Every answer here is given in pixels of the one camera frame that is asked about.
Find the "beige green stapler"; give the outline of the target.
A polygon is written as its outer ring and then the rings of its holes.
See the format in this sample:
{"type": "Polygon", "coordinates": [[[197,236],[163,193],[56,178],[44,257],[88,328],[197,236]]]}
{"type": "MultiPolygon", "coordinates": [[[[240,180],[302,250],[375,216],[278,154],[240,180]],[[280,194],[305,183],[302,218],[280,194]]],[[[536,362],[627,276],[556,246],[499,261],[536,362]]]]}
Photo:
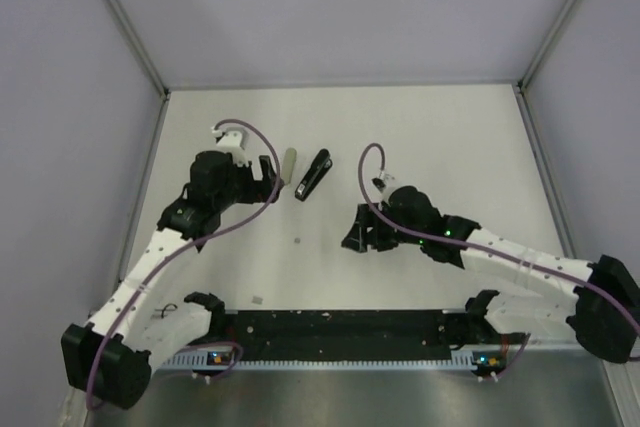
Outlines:
{"type": "Polygon", "coordinates": [[[296,159],[297,159],[297,150],[292,147],[287,148],[282,160],[282,170],[281,170],[281,178],[285,185],[289,185],[291,183],[293,171],[296,164],[296,159]]]}

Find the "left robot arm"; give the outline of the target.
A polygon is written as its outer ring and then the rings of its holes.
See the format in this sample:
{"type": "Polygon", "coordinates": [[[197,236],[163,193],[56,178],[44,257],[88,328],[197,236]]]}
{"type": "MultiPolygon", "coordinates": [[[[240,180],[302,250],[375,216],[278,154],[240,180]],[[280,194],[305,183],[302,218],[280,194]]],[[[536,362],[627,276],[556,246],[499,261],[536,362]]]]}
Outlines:
{"type": "Polygon", "coordinates": [[[157,304],[204,245],[241,228],[222,227],[222,214],[236,204],[277,200],[282,187],[276,153],[259,159],[255,179],[244,151],[204,151],[196,155],[190,180],[165,208],[143,254],[101,308],[63,333],[61,347],[71,387],[85,394],[94,410],[105,403],[134,406],[152,376],[197,339],[216,343],[226,334],[223,303],[213,294],[194,292],[175,313],[157,319],[157,304]]]}

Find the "black stapler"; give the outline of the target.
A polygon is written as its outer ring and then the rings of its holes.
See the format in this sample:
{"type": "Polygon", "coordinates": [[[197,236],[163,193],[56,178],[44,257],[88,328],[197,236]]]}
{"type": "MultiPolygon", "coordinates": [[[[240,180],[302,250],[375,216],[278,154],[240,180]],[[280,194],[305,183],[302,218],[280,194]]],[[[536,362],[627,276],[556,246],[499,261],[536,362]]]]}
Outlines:
{"type": "Polygon", "coordinates": [[[297,185],[294,197],[301,202],[306,201],[332,166],[333,160],[329,150],[326,148],[320,149],[297,185]]]}

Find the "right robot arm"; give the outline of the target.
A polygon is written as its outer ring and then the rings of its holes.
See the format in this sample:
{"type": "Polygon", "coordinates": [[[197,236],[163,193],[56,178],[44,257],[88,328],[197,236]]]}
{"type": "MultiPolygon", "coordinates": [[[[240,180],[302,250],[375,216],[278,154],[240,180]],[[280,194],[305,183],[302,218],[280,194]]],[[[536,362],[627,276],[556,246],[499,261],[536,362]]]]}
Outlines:
{"type": "Polygon", "coordinates": [[[380,202],[358,205],[341,245],[358,253],[415,245],[435,262],[525,289],[524,296],[485,289],[467,302],[467,331],[478,342],[511,333],[573,337],[607,362],[634,358],[639,286],[625,264],[610,255],[589,261],[527,248],[476,221],[440,213],[414,186],[386,189],[380,202]]]}

